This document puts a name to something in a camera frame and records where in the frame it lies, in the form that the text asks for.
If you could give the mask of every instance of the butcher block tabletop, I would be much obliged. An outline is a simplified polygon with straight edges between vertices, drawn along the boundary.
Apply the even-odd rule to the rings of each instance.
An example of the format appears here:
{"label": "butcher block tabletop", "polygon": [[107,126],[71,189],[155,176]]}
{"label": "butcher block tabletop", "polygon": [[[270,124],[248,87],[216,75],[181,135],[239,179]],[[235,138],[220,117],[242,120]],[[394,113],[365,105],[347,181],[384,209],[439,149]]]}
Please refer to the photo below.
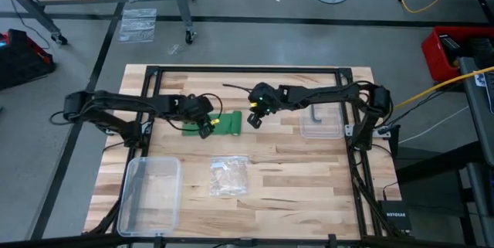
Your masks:
{"label": "butcher block tabletop", "polygon": [[[127,65],[120,93],[140,95],[146,67]],[[352,72],[354,80],[373,81],[369,67],[353,67]],[[183,171],[179,223],[173,236],[327,240],[328,234],[336,234],[339,240],[360,239],[344,138],[305,138],[300,132],[301,110],[264,117],[260,129],[254,129],[246,122],[248,94],[222,84],[252,88],[259,82],[275,88],[336,83],[328,73],[221,73],[215,72],[215,66],[206,73],[164,73],[160,94],[214,93],[222,99],[224,113],[241,110],[243,119],[241,135],[212,135],[204,140],[184,137],[164,120],[154,122],[148,156],[176,157]],[[219,102],[210,101],[219,111]],[[135,119],[135,113],[115,114],[127,121]],[[334,117],[335,123],[341,121]],[[119,136],[108,137],[107,146],[121,141]],[[384,140],[374,143],[389,150]],[[85,231],[97,226],[118,199],[127,152],[120,145],[103,153]],[[210,196],[211,158],[218,156],[249,157],[246,195]],[[376,198],[382,199],[383,187],[397,181],[393,160],[382,148],[370,150],[368,158]],[[386,195],[401,199],[398,184],[387,187]],[[371,211],[363,201],[367,233],[373,234]]]}

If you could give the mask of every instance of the red crate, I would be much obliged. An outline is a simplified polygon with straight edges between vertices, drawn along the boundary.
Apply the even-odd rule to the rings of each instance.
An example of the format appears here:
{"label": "red crate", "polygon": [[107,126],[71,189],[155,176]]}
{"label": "red crate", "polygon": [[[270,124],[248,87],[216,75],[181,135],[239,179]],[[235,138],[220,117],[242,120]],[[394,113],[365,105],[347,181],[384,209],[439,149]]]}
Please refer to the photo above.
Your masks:
{"label": "red crate", "polygon": [[456,43],[462,46],[468,38],[483,36],[494,38],[494,28],[434,27],[431,35],[422,43],[422,52],[432,79],[443,82],[457,77],[458,68],[449,64],[439,40],[439,35],[449,35]]}

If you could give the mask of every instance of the transparent storage box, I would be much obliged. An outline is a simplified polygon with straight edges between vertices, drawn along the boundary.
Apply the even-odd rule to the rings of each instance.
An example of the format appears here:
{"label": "transparent storage box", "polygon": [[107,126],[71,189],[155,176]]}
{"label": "transparent storage box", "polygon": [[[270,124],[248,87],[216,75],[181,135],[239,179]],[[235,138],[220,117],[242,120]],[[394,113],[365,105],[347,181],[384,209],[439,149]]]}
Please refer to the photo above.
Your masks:
{"label": "transparent storage box", "polygon": [[169,236],[178,226],[181,165],[176,158],[134,158],[125,174],[117,231]]}
{"label": "transparent storage box", "polygon": [[343,137],[340,104],[314,104],[300,111],[300,132],[309,139]]}

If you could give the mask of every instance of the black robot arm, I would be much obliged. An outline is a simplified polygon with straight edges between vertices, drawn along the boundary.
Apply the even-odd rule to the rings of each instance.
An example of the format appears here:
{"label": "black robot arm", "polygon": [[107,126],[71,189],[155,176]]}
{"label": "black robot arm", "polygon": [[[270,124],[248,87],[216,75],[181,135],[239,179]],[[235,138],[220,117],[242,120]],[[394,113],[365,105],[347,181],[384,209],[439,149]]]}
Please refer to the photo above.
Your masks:
{"label": "black robot arm", "polygon": [[213,121],[208,113],[213,106],[204,95],[196,97],[171,94],[156,97],[136,97],[124,94],[80,91],[66,96],[63,117],[72,123],[89,121],[99,129],[117,132],[129,148],[142,148],[142,125],[135,121],[124,121],[107,113],[106,110],[125,110],[154,115],[167,121],[196,123],[201,138],[209,136],[213,130]]}
{"label": "black robot arm", "polygon": [[[360,98],[363,92],[368,95],[367,101]],[[250,92],[249,101],[252,114],[247,121],[254,128],[261,126],[262,117],[275,114],[279,110],[299,110],[311,104],[333,102],[354,104],[364,112],[364,117],[359,124],[354,125],[350,146],[365,151],[371,149],[372,134],[379,118],[389,115],[392,107],[389,90],[367,81],[315,89],[285,85],[275,89],[267,83],[258,83]]]}

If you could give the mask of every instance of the white cable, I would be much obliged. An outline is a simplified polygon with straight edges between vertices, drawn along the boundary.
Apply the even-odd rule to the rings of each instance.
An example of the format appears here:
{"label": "white cable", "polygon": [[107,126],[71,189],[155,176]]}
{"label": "white cable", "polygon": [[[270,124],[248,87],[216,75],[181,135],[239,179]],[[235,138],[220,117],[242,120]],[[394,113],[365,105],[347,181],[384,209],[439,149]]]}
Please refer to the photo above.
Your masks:
{"label": "white cable", "polygon": [[449,116],[449,117],[445,118],[444,120],[439,121],[437,124],[434,124],[431,128],[427,129],[426,131],[424,131],[424,132],[422,132],[422,133],[420,133],[420,134],[417,134],[417,135],[415,135],[415,136],[413,136],[413,137],[410,137],[410,138],[408,138],[408,139],[405,139],[405,140],[403,140],[403,141],[399,141],[398,143],[399,143],[399,144],[403,144],[403,143],[405,143],[406,141],[410,141],[410,140],[413,140],[413,139],[415,139],[415,138],[421,137],[423,134],[426,134],[427,132],[431,131],[432,129],[434,129],[434,128],[435,128],[435,127],[437,127],[438,125],[440,125],[440,124],[442,124],[443,122],[445,122],[445,121],[449,120],[450,118],[452,118],[452,117],[456,116],[457,114],[460,114],[461,112],[463,112],[464,110],[467,110],[468,108],[469,108],[469,107],[467,106],[467,107],[465,107],[465,108],[463,108],[463,109],[459,110],[458,112],[454,113],[453,115],[451,115],[451,116]]}

